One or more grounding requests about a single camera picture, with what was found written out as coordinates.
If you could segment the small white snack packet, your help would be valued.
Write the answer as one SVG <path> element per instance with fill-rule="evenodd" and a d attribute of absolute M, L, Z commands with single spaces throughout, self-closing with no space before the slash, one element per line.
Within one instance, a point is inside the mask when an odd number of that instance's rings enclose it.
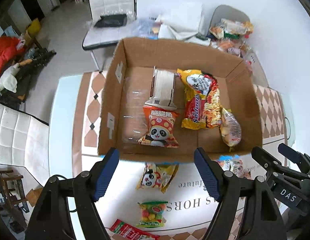
<path fill-rule="evenodd" d="M 221 156 L 216 162 L 224 171 L 230 171 L 238 178 L 252 179 L 250 170 L 239 157 Z"/>

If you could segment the red snack packet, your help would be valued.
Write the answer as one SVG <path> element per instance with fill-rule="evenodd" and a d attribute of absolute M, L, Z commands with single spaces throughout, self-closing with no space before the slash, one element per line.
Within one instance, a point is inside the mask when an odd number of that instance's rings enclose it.
<path fill-rule="evenodd" d="M 158 240 L 160 237 L 140 230 L 117 219 L 109 229 L 112 233 L 130 240 L 153 239 Z"/>

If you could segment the green fruit candy bag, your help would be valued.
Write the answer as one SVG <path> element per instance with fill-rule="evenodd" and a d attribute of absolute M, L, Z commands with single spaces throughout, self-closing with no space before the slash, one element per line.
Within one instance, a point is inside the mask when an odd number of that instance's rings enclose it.
<path fill-rule="evenodd" d="M 166 201 L 152 201 L 138 203 L 141 211 L 141 218 L 138 226 L 143 228 L 160 228 L 165 224 L 164 213 L 166 211 L 168 202 Z"/>

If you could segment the yellow panda snack bag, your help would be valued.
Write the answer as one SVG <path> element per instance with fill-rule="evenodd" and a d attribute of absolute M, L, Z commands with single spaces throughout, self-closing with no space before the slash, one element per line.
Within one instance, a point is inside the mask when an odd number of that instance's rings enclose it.
<path fill-rule="evenodd" d="M 145 163 L 144 172 L 136 186 L 137 190 L 158 189 L 165 193 L 178 171 L 179 165 Z"/>

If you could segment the grey chair with snacks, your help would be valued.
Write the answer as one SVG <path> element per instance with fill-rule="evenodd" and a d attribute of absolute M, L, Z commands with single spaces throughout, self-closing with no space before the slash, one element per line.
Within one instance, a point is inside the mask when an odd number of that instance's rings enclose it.
<path fill-rule="evenodd" d="M 220 22 L 222 18 L 239 22 L 250 21 L 250 18 L 244 12 L 229 5 L 219 5 L 212 15 L 209 28 Z M 268 87 L 269 83 L 267 82 L 266 75 L 254 50 L 244 58 L 244 61 L 247 63 L 248 70 L 252 75 L 252 82 L 255 85 Z"/>

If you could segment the white cookie snack bag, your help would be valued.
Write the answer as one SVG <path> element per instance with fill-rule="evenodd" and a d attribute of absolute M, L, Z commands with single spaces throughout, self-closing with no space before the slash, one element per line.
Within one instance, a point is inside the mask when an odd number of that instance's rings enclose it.
<path fill-rule="evenodd" d="M 235 146 L 237 146 L 242 139 L 241 126 L 236 120 L 233 113 L 221 109 L 221 125 L 220 132 L 223 142 L 229 147 L 229 151 L 233 151 Z"/>

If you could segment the wooden stool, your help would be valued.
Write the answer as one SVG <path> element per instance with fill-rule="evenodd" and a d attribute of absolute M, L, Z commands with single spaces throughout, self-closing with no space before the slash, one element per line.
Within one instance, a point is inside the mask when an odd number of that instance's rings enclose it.
<path fill-rule="evenodd" d="M 0 171 L 0 194 L 11 209 L 21 204 L 22 211 L 28 213 L 29 208 L 22 183 L 24 177 L 13 175 L 13 172 L 13 170 Z"/>

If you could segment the white padded sofa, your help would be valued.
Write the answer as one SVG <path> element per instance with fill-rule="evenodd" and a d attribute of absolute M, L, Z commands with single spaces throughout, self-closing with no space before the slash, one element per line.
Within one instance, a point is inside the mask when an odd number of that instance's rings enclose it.
<path fill-rule="evenodd" d="M 50 178 L 47 124 L 0 104 L 0 164 L 22 166 L 44 186 Z"/>

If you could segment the yellow red noodle packet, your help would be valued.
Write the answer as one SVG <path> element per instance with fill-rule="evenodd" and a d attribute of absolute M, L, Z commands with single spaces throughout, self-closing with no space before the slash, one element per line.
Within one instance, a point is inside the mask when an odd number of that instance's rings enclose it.
<path fill-rule="evenodd" d="M 220 89 L 215 77 L 198 69 L 177 70 L 184 84 L 182 127 L 199 130 L 221 125 Z"/>

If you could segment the orange panda snack bag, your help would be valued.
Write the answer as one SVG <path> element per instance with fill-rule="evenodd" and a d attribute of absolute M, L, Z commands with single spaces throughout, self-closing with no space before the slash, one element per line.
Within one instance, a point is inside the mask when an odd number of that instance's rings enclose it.
<path fill-rule="evenodd" d="M 166 148 L 178 148 L 179 143 L 173 135 L 178 113 L 151 105 L 143 105 L 148 130 L 138 140 L 138 144 Z"/>

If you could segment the brown cardboard box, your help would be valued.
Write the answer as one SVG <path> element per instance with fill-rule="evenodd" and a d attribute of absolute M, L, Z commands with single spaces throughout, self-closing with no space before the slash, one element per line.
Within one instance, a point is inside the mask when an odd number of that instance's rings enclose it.
<path fill-rule="evenodd" d="M 147 132 L 143 104 L 150 97 L 154 68 L 170 72 L 198 69 L 215 77 L 222 106 L 231 110 L 242 129 L 234 154 L 249 154 L 252 148 L 262 145 L 259 106 L 243 59 L 198 44 L 134 37 L 118 43 L 107 73 L 102 91 L 99 155 L 114 147 L 122 160 L 191 163 L 198 147 L 212 159 L 229 153 L 218 128 L 197 131 L 182 128 L 185 99 L 180 79 L 175 84 L 178 116 L 173 127 L 179 146 L 166 148 L 138 143 Z"/>

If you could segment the white paper carton pack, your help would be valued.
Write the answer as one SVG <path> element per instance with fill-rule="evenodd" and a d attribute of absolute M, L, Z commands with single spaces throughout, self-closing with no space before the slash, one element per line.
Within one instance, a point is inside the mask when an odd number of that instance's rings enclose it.
<path fill-rule="evenodd" d="M 175 79 L 175 73 L 154 67 L 150 97 L 145 104 L 167 110 L 177 109 L 174 104 Z"/>

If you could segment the pile of snack packets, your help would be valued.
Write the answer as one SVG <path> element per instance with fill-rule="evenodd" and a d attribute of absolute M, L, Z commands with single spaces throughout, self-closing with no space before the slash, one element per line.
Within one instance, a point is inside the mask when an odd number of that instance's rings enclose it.
<path fill-rule="evenodd" d="M 253 52 L 248 43 L 254 25 L 250 21 L 239 22 L 222 18 L 209 28 L 210 46 L 219 51 L 245 58 Z"/>

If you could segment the white cloth bag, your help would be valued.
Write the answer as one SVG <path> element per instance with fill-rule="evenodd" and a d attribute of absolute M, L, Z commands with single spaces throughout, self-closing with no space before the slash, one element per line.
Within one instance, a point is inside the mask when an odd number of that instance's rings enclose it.
<path fill-rule="evenodd" d="M 158 39 L 188 40 L 201 32 L 203 21 L 202 3 L 174 4 L 156 18 L 160 24 Z"/>

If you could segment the red bag on floor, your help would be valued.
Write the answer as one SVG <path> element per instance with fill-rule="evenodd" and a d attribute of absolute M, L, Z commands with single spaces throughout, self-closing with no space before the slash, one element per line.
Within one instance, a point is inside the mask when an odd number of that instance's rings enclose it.
<path fill-rule="evenodd" d="M 11 59 L 22 55 L 25 52 L 25 40 L 17 37 L 1 36 L 0 37 L 0 74 L 3 67 Z"/>

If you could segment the yellow box on floor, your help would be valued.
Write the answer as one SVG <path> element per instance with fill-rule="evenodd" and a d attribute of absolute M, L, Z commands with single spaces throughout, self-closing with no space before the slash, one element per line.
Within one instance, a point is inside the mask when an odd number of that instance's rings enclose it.
<path fill-rule="evenodd" d="M 41 24 L 38 18 L 35 18 L 27 27 L 25 32 L 28 33 L 28 35 L 31 38 L 36 38 L 39 31 L 41 30 Z"/>

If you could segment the black bag on chair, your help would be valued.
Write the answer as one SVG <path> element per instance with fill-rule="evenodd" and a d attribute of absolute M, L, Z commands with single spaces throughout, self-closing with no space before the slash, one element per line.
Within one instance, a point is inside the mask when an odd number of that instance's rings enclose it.
<path fill-rule="evenodd" d="M 100 16 L 100 19 L 95 23 L 94 27 L 114 28 L 125 26 L 126 23 L 127 23 L 126 14 L 103 15 Z"/>

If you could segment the white leather chair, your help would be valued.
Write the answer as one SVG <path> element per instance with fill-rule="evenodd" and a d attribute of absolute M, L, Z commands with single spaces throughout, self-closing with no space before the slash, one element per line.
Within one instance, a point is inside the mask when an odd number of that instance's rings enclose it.
<path fill-rule="evenodd" d="M 89 51 L 97 70 L 103 70 L 100 66 L 94 51 L 100 48 L 116 45 L 119 37 L 119 31 L 111 28 L 110 30 L 102 30 L 95 27 L 95 24 L 103 16 L 113 16 L 124 14 L 127 16 L 127 21 L 135 20 L 135 0 L 89 0 L 89 8 L 92 21 L 88 31 L 82 42 L 82 49 Z"/>

